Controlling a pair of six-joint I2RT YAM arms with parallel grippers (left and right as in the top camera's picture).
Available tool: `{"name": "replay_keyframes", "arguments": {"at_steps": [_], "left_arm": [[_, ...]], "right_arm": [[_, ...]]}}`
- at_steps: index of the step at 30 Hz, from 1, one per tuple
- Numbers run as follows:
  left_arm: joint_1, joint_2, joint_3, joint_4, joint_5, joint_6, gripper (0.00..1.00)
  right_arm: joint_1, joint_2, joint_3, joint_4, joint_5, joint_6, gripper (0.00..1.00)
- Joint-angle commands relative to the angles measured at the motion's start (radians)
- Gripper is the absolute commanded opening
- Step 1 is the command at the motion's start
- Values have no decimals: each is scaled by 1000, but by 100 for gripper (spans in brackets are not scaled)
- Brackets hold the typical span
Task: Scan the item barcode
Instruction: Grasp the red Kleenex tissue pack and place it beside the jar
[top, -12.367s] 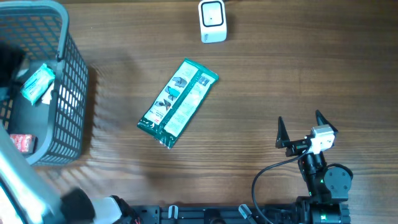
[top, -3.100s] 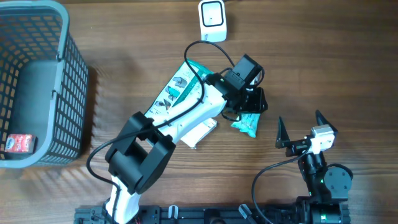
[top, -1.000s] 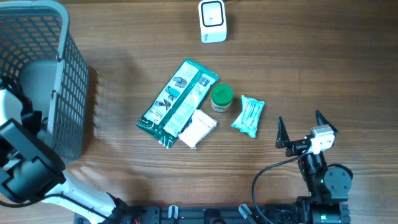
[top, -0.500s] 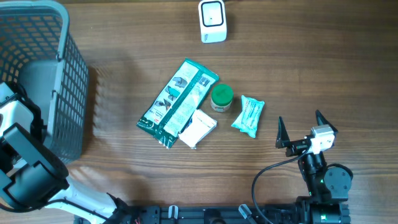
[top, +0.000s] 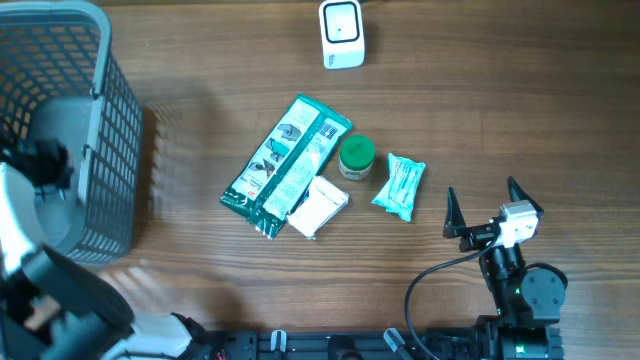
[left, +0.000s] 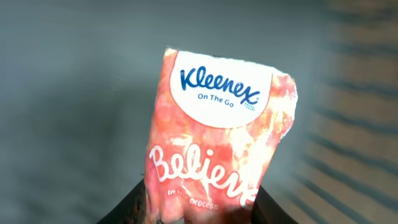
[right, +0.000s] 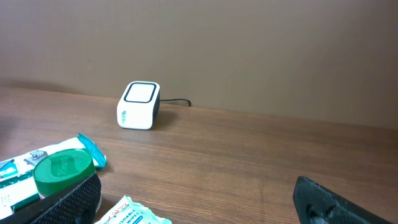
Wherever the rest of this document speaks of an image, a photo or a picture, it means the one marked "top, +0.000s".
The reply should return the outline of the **teal tissue packet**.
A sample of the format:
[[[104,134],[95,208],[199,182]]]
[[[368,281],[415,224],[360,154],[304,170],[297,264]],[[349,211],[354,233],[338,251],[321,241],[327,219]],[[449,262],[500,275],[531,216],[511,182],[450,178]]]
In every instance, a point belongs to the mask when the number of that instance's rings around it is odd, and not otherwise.
[[[426,169],[424,162],[388,154],[389,179],[374,197],[372,203],[384,207],[410,222],[421,178]]]

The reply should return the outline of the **green gloves packet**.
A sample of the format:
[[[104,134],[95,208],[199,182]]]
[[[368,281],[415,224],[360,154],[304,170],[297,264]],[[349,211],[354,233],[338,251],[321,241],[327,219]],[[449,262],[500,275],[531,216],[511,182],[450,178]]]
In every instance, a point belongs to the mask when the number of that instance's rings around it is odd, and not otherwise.
[[[299,94],[226,188],[220,203],[273,239],[319,175],[352,123]]]

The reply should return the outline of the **green lid jar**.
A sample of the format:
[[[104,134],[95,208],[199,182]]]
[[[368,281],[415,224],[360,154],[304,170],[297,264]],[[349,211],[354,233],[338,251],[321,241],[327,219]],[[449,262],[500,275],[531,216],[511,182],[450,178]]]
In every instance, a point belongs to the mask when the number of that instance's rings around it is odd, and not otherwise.
[[[339,170],[347,179],[359,181],[371,171],[376,149],[371,139],[353,135],[344,140],[339,153]]]

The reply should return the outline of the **white paper packet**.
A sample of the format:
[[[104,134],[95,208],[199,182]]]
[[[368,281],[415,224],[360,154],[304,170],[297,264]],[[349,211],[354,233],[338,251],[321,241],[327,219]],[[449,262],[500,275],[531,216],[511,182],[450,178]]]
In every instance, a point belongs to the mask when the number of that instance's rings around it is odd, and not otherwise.
[[[315,239],[316,232],[349,201],[349,195],[322,176],[312,179],[302,201],[286,217],[287,222],[304,237]]]

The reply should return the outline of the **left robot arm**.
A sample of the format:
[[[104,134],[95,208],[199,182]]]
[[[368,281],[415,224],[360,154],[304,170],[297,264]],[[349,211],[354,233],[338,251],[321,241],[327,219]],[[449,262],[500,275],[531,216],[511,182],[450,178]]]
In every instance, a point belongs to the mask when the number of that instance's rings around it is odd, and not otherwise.
[[[46,243],[36,188],[70,185],[56,140],[1,141],[1,356],[4,359],[212,359],[181,315],[136,316],[108,283]]]

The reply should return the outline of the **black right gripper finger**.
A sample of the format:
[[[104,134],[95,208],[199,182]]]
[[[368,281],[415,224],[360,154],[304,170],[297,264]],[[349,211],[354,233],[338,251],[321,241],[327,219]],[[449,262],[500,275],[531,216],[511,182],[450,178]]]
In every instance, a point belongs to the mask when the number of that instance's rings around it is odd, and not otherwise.
[[[513,176],[507,178],[507,188],[512,202],[528,201],[538,216],[544,214],[543,208],[521,188]]]
[[[462,237],[466,232],[466,222],[461,212],[453,187],[448,188],[447,211],[443,227],[444,238]]]

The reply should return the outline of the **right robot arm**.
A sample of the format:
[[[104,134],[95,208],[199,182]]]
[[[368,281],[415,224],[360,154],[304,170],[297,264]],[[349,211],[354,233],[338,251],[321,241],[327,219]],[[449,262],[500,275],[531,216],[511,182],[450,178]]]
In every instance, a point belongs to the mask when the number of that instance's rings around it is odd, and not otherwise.
[[[494,316],[480,316],[471,328],[472,359],[540,359],[565,357],[560,330],[568,278],[542,262],[528,264],[520,244],[537,235],[544,210],[507,179],[510,201],[487,224],[469,226],[455,191],[447,195],[443,236],[458,238],[462,253],[477,252],[484,281],[493,297]]]

